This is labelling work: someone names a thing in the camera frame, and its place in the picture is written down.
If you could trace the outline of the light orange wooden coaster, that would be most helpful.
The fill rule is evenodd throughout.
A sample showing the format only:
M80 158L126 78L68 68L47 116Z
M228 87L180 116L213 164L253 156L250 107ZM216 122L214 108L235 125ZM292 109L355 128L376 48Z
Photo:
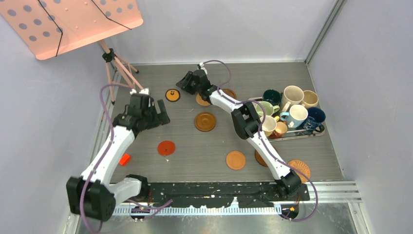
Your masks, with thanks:
M231 151L226 156L226 164L233 170L240 170L246 164L246 158L240 151Z

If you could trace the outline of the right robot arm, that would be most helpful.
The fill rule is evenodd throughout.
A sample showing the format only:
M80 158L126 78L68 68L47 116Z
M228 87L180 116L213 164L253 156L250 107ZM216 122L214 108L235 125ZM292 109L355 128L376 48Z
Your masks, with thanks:
M187 72L176 86L191 95L198 93L202 100L231 114L238 137L246 140L270 169L279 196L284 200L291 200L297 194L301 179L265 136L262 121L252 100L238 101L225 94L219 87L210 83L202 69Z

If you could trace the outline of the red round coaster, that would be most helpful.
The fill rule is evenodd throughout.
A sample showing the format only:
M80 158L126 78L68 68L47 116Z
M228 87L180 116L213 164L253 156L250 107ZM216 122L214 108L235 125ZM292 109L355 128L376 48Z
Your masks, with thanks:
M164 140L157 146L157 152L161 156L169 156L175 152L175 143L170 140Z

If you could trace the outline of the brown wooden coaster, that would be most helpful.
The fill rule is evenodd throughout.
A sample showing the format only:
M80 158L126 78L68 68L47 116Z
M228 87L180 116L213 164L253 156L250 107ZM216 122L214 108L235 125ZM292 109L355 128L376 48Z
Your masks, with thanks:
M194 119L194 126L201 132L209 132L216 126L216 117L210 112L201 112Z

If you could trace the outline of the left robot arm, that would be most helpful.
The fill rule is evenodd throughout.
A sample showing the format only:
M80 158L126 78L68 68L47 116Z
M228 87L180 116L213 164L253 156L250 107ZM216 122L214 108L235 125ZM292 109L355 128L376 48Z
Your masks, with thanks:
M92 163L66 183L70 211L76 215L108 221L120 203L130 198L143 202L149 197L150 186L144 176L129 174L116 184L111 184L111 179L138 134L169 124L170 118L162 99L154 101L145 94L131 95L125 109L111 122L108 138Z

